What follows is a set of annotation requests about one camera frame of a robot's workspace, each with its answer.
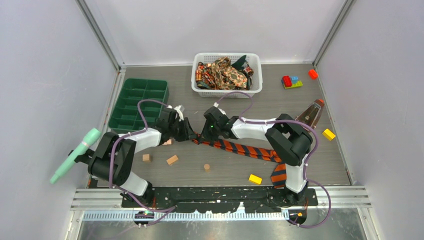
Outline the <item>white plastic basket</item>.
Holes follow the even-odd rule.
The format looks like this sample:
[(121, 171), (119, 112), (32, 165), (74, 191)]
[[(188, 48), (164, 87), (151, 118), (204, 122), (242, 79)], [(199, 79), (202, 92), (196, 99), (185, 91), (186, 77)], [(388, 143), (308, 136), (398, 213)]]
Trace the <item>white plastic basket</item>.
[(262, 65), (255, 53), (201, 52), (195, 55), (191, 88), (201, 97), (246, 98), (263, 89)]

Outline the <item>orange navy striped tie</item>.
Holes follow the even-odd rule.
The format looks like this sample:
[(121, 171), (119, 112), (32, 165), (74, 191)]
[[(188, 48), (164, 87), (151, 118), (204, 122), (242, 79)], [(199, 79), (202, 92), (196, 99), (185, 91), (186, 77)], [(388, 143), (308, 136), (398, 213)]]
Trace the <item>orange navy striped tie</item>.
[(274, 150), (253, 147), (249, 145), (243, 145), (235, 142), (231, 142), (224, 139), (218, 139), (216, 141), (207, 141), (203, 139), (199, 134), (197, 138), (192, 140), (197, 145), (207, 145), (216, 149), (225, 150), (227, 152), (235, 153), (238, 155), (260, 159), (268, 162), (277, 163), (273, 173), (270, 176), (272, 185), (275, 189), (286, 187), (287, 181), (287, 165)]

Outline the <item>brown wooden metronome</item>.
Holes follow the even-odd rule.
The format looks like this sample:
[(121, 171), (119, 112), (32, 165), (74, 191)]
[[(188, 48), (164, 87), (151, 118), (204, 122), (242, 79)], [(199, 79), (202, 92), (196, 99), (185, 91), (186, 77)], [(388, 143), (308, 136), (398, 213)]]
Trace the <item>brown wooden metronome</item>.
[(315, 129), (322, 115), (325, 103), (322, 99), (312, 102), (295, 120)]

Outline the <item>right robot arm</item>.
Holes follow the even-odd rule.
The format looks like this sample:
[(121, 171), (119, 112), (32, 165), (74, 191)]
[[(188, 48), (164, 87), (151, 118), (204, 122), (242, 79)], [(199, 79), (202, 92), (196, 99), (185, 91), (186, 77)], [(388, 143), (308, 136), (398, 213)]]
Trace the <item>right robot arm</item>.
[(282, 189), (289, 205), (299, 205), (305, 199), (305, 165), (313, 143), (306, 124), (285, 113), (262, 120), (228, 117), (217, 106), (209, 108), (204, 117), (205, 125), (194, 140), (196, 144), (276, 163), (270, 176), (273, 187)]

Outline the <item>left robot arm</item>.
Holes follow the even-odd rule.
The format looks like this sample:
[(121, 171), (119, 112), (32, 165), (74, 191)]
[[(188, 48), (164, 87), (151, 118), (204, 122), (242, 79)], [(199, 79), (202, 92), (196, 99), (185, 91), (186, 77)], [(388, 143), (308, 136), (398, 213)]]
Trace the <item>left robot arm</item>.
[(112, 180), (114, 186), (124, 189), (141, 207), (153, 202), (152, 184), (132, 171), (134, 155), (148, 148), (163, 145), (169, 139), (176, 142), (190, 141), (196, 134), (188, 118), (183, 115), (184, 107), (166, 108), (153, 127), (138, 132), (118, 135), (107, 132), (95, 151), (87, 150), (88, 173), (104, 181)]

